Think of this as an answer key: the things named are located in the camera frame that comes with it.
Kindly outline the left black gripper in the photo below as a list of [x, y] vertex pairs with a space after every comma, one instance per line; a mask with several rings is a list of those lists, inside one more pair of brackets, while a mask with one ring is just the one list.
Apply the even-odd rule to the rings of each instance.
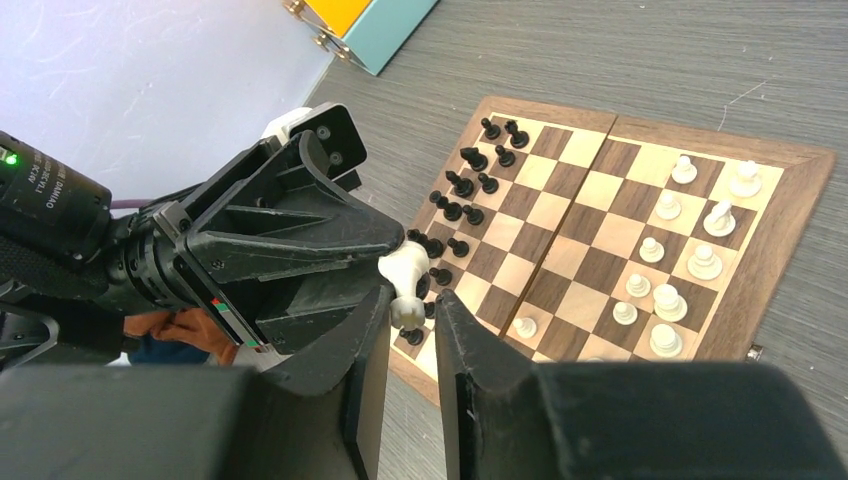
[[108, 308], [197, 307], [238, 345], [293, 354], [385, 280], [360, 278], [404, 229], [352, 194], [367, 153], [349, 110], [293, 113], [207, 181], [112, 233]]

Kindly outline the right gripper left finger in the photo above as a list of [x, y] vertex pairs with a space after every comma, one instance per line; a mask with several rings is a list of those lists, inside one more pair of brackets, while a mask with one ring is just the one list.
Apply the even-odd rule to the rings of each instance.
[[391, 288], [259, 372], [43, 365], [1, 377], [5, 479], [373, 479]]

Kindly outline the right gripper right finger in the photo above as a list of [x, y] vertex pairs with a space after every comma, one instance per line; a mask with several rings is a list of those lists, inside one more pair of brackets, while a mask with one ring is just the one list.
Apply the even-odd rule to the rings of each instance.
[[744, 362], [537, 363], [435, 302], [452, 479], [843, 479], [800, 389]]

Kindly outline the white piece aside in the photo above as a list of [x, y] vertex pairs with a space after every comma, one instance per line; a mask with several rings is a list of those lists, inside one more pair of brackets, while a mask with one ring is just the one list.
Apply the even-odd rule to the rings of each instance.
[[379, 273], [395, 290], [395, 299], [390, 303], [392, 326], [407, 331], [422, 327], [425, 322], [424, 302], [416, 290], [419, 280], [429, 269], [424, 247], [404, 240], [398, 249], [381, 256], [377, 265]]

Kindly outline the white chess pawn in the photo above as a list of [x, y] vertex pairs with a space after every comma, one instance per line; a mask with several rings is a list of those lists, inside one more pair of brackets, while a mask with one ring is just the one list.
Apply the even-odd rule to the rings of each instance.
[[625, 290], [631, 297], [644, 298], [651, 293], [652, 284], [646, 276], [633, 273], [625, 283]]
[[698, 169], [688, 155], [680, 155], [671, 171], [671, 179], [678, 185], [692, 183], [698, 176]]
[[664, 192], [658, 198], [654, 212], [659, 219], [670, 221], [682, 213], [682, 205], [671, 192]]
[[624, 301], [616, 302], [612, 310], [613, 320], [624, 326], [635, 323], [638, 315], [637, 308], [633, 304]]
[[647, 264], [656, 264], [665, 256], [664, 246], [654, 237], [646, 237], [639, 247], [639, 257]]

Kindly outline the wooden chess board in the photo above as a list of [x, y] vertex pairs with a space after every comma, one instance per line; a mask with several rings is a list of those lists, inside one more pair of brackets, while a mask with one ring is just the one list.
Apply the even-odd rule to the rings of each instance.
[[[501, 127], [497, 140], [485, 139], [483, 117]], [[522, 149], [511, 146], [504, 130], [510, 119], [529, 134]], [[498, 164], [496, 145], [515, 153], [511, 167]], [[474, 172], [460, 157], [463, 147], [477, 147], [488, 167]], [[680, 155], [688, 155], [698, 169], [687, 185], [671, 179]], [[762, 188], [754, 197], [737, 198], [730, 180], [748, 160], [760, 165]], [[755, 334], [835, 162], [835, 153], [821, 147], [488, 96], [410, 229], [442, 241], [443, 255], [430, 268], [453, 273], [447, 286], [431, 280], [428, 299], [452, 289], [478, 322], [535, 361], [758, 361], [763, 349]], [[448, 170], [473, 181], [469, 198], [453, 194]], [[496, 193], [481, 190], [479, 173], [498, 180]], [[446, 220], [429, 201], [434, 190], [482, 209], [484, 222], [470, 225], [464, 214]], [[674, 220], [654, 212], [664, 192], [682, 205]], [[721, 200], [732, 202], [736, 228], [715, 238], [702, 223]], [[646, 237], [665, 248], [656, 264], [639, 257]], [[455, 257], [449, 238], [466, 241], [468, 255]], [[723, 262], [715, 280], [698, 280], [687, 270], [687, 260], [703, 244]], [[633, 273], [650, 280], [648, 296], [627, 294], [625, 283]], [[661, 284], [673, 285], [686, 300], [682, 320], [667, 322], [654, 313], [653, 291]], [[635, 323], [613, 320], [618, 301], [637, 308]], [[533, 338], [516, 335], [516, 317], [537, 322]], [[682, 337], [677, 357], [660, 358], [651, 350], [650, 332], [658, 324], [670, 325]]]

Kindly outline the white chess piece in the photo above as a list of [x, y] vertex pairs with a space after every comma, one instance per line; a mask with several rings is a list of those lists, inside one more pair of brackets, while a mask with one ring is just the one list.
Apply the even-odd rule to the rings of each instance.
[[732, 214], [732, 202], [721, 200], [714, 205], [703, 220], [704, 230], [712, 237], [722, 238], [730, 235], [736, 228], [736, 219]]
[[689, 274], [702, 281], [711, 281], [723, 271], [723, 262], [710, 245], [698, 245], [687, 260]]
[[730, 193], [737, 198], [751, 198], [761, 188], [760, 165], [752, 160], [741, 162], [730, 180]]

